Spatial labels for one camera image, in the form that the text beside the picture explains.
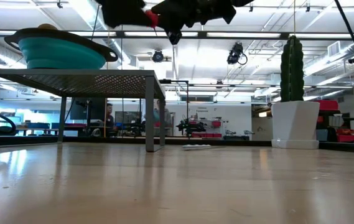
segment white object on floor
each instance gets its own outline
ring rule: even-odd
[[[184,149],[189,149],[189,148],[198,148],[198,147],[211,147],[211,145],[184,145],[182,147]]]
[[[284,149],[318,149],[316,123],[318,102],[292,101],[272,106],[272,147]]]

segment ceiling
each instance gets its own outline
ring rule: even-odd
[[[148,0],[148,7],[161,0]],[[354,31],[354,0],[340,0],[348,20]],[[310,11],[306,12],[307,3]],[[0,1],[0,30],[37,27],[49,23],[63,30],[92,30],[92,19],[96,16],[96,3],[92,0],[62,1],[62,9],[56,1],[51,0],[12,0]],[[209,21],[205,26],[195,24],[189,31],[233,31],[233,32],[340,32],[347,33],[341,15],[332,0],[296,0],[296,22],[294,22],[293,0],[256,0],[253,11],[249,7],[236,8],[237,15],[227,25],[223,19]],[[115,30],[148,30],[148,27],[122,26]],[[102,39],[95,40],[105,44]],[[173,47],[167,39],[115,39],[126,55],[137,56],[139,67],[155,69],[159,78],[175,78],[172,72],[172,62],[154,64],[148,60],[154,50],[162,50],[165,56],[173,57]],[[228,65],[226,58],[233,44],[241,42],[248,56],[245,66]],[[335,41],[311,40],[302,41],[304,64],[313,59],[323,57],[327,47]],[[175,48],[177,51],[177,78],[190,80],[193,83],[240,83],[247,80],[260,80],[266,84],[278,82],[273,74],[280,73],[281,51],[279,47],[285,41],[276,40],[233,40],[233,39],[182,39]],[[20,52],[9,48],[0,37],[0,54],[15,55]],[[319,69],[311,73],[311,78],[305,80],[307,85],[318,83],[354,71],[354,65],[346,65],[343,60],[316,65]],[[349,77],[342,77],[329,83],[341,84]]]

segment mesh table top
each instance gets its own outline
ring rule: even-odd
[[[0,69],[0,77],[67,97],[145,98],[154,77],[154,98],[165,91],[152,70]]]

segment wooden floor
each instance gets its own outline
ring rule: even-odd
[[[71,143],[0,149],[0,223],[354,224],[354,153]]]

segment red machine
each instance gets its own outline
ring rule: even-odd
[[[354,142],[354,130],[348,128],[349,122],[354,118],[336,116],[336,114],[341,114],[337,101],[316,100],[316,102],[320,103],[317,134],[319,135],[321,130],[324,130],[327,133],[327,141]]]

